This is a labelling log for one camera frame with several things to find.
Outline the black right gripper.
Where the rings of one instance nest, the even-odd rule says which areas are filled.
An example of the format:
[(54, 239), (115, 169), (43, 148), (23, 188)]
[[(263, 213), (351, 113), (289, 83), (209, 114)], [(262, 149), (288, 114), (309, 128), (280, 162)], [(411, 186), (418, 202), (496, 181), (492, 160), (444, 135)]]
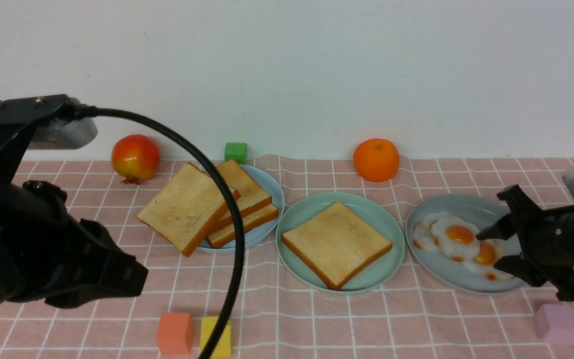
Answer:
[(501, 257), (494, 268), (533, 288), (551, 283), (560, 302), (574, 302), (574, 205), (541, 209), (517, 185), (497, 198), (510, 212), (475, 237), (507, 241), (515, 235), (520, 253)]

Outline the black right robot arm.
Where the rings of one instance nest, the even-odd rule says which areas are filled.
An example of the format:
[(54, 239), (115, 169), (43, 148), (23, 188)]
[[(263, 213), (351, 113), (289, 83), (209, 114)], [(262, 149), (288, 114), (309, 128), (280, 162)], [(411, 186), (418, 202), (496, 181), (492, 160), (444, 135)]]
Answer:
[(501, 257), (494, 268), (533, 288), (547, 283), (561, 302), (574, 301), (574, 205), (542, 209), (513, 185), (497, 197), (509, 212), (481, 230), (476, 238), (507, 240), (517, 237), (520, 253)]

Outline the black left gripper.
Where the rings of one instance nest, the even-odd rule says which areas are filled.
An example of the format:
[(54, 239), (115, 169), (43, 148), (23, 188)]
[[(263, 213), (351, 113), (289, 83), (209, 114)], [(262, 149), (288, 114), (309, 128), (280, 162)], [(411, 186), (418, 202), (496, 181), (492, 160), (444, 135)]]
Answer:
[(66, 198), (46, 181), (0, 187), (0, 304), (75, 309), (141, 295), (148, 269), (118, 251), (103, 225), (74, 219)]

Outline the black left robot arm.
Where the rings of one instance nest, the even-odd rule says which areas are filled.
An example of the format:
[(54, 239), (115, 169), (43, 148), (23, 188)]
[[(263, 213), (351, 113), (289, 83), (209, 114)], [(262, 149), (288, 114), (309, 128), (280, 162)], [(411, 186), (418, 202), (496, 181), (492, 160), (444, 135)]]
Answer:
[(0, 125), (0, 304), (75, 309), (142, 294), (148, 269), (98, 222), (77, 220), (48, 181), (14, 184), (33, 129)]

